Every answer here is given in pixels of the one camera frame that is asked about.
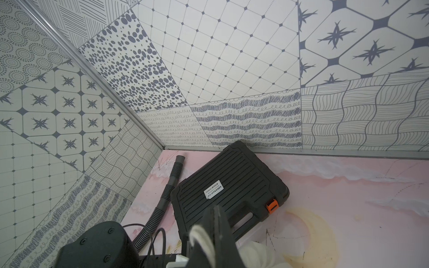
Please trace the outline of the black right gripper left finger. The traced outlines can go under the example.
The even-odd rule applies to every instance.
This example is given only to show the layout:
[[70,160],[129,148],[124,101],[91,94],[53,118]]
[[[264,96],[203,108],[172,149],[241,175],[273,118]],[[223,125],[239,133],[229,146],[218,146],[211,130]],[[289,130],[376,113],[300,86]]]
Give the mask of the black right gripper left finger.
[[220,207],[207,209],[201,221],[189,232],[191,246],[187,268],[220,268]]

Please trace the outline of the beige bag drawstring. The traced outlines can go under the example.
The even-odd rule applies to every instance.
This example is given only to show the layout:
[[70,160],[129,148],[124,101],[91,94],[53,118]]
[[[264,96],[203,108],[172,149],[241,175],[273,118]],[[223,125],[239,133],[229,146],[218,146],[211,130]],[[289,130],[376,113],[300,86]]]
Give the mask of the beige bag drawstring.
[[194,247],[198,244],[206,256],[210,267],[216,267],[216,251],[213,241],[211,240],[208,232],[203,228],[203,226],[196,224],[191,228],[189,233],[189,241],[191,246]]

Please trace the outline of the beige cloth soil bag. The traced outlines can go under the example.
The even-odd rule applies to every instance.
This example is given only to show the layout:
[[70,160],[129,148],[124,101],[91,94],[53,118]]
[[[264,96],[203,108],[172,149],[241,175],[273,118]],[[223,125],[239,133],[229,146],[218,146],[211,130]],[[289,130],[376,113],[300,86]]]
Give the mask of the beige cloth soil bag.
[[280,262],[275,251],[257,242],[249,242],[238,249],[246,268],[291,268],[287,262]]

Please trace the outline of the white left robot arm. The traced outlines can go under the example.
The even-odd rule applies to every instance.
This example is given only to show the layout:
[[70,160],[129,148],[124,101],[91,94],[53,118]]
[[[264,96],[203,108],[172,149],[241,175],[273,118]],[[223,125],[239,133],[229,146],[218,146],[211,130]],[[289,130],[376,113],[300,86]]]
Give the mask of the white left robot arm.
[[139,255],[124,228],[108,221],[91,227],[63,246],[55,268],[137,268]]

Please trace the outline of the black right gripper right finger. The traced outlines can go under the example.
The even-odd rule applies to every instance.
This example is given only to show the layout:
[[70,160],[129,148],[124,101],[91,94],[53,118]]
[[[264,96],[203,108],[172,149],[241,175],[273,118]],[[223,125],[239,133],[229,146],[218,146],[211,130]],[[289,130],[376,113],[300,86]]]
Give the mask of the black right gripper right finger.
[[223,209],[217,206],[217,267],[244,268]]

